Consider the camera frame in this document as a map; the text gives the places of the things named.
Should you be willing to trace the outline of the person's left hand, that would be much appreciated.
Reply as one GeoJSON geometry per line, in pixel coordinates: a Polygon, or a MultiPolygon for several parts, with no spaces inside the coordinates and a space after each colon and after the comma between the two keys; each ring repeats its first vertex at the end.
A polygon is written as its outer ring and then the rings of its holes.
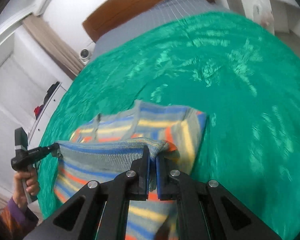
{"type": "Polygon", "coordinates": [[[21,211],[25,211],[28,206],[27,194],[36,196],[40,191],[36,169],[33,167],[28,171],[15,172],[13,185],[12,199],[21,211]]]}

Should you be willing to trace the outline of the purple orange sleeve forearm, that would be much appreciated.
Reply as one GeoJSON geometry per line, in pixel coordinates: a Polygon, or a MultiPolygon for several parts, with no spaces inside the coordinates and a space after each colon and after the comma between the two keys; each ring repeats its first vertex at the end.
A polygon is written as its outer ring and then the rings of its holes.
{"type": "Polygon", "coordinates": [[[24,239],[38,222],[38,217],[28,207],[23,211],[11,198],[0,214],[2,239],[24,239]]]}

